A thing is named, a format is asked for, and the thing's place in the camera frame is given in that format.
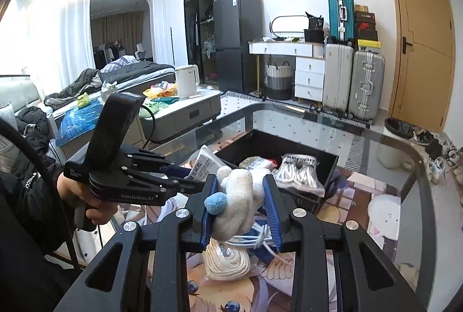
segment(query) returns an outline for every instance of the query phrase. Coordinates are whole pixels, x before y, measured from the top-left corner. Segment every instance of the person's arm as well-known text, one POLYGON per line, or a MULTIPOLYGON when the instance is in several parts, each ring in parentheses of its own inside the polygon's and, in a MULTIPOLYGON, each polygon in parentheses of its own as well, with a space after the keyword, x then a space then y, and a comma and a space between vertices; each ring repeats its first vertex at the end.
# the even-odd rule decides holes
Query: person's arm
MULTIPOLYGON (((62 174, 63 166, 52 165, 49 171, 55 181, 55 187, 63 200, 64 209, 71 229, 74 229, 74 206, 76 200, 81 198, 94 209, 87 210, 87 217, 94 224, 105 224, 117 211, 117 204, 101 202, 90 191, 89 187, 68 179, 62 174)), ((0 175, 0 193, 10 206, 19 223, 41 247, 44 253, 57 250, 64 242, 61 230, 56 222, 62 219, 59 210, 53 204, 51 191, 42 178, 35 176, 29 188, 16 177, 2 172, 0 175)))

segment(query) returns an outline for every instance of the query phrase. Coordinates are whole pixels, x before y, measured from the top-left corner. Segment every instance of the black jacket sleeve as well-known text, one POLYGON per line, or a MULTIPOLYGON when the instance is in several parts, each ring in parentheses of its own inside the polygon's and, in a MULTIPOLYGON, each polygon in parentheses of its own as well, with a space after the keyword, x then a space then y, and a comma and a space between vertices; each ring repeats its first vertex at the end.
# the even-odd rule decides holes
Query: black jacket sleeve
MULTIPOLYGON (((53 176, 56 188, 58 176, 63 171, 59 164, 51 165, 48 170, 53 176)), ((0 193, 4 194, 13 214, 25 231, 39 245, 43 253, 57 250, 65 239, 57 226, 62 219, 59 208, 54 206, 51 191, 39 175, 35 175, 24 187, 20 180, 8 173, 1 172, 0 193)), ((72 225, 74 209, 64 203, 67 219, 72 225)))

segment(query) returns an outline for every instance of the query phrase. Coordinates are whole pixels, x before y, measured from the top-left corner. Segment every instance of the silver suitcase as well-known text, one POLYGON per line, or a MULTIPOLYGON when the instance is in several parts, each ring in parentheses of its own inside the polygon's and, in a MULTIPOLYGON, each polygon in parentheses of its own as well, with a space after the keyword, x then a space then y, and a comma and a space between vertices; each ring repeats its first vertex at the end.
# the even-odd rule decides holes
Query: silver suitcase
POLYGON ((373 52, 357 51, 354 55, 349 118, 368 120, 373 124, 383 90, 384 57, 373 52))
POLYGON ((347 110, 353 55, 352 47, 341 44, 326 45, 323 106, 347 110))

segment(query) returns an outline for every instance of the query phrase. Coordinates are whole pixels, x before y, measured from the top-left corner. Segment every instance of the blue pom-pom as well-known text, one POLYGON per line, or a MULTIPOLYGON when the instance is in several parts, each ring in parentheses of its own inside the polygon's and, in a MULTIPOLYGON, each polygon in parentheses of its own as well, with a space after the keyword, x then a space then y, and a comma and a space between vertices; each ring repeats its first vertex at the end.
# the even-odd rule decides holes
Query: blue pom-pom
POLYGON ((222 192, 211 194, 204 200, 204 206, 209 214, 218 215, 223 212, 227 206, 227 195, 222 192))

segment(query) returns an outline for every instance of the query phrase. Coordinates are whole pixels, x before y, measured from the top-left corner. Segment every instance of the white pitcher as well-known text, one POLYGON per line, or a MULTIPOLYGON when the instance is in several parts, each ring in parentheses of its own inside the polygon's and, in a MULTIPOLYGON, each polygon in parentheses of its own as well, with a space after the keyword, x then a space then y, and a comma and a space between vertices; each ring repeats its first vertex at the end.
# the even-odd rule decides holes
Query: white pitcher
POLYGON ((197 95, 196 86, 200 84, 197 65, 184 65, 175 68, 175 81, 180 99, 197 95))

